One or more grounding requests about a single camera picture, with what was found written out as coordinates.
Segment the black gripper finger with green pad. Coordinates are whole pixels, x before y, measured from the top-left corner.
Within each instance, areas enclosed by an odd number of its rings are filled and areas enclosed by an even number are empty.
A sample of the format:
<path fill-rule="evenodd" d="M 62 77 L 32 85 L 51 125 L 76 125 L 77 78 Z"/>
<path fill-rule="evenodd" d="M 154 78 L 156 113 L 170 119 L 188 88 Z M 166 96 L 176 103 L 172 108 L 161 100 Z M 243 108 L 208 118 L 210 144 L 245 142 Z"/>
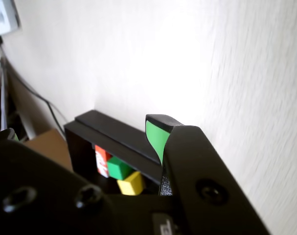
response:
<path fill-rule="evenodd" d="M 148 114 L 146 137 L 165 168 L 186 235 L 266 235 L 268 230 L 200 127 Z"/>
<path fill-rule="evenodd" d="M 0 132 L 0 235 L 117 235 L 101 188 Z"/>

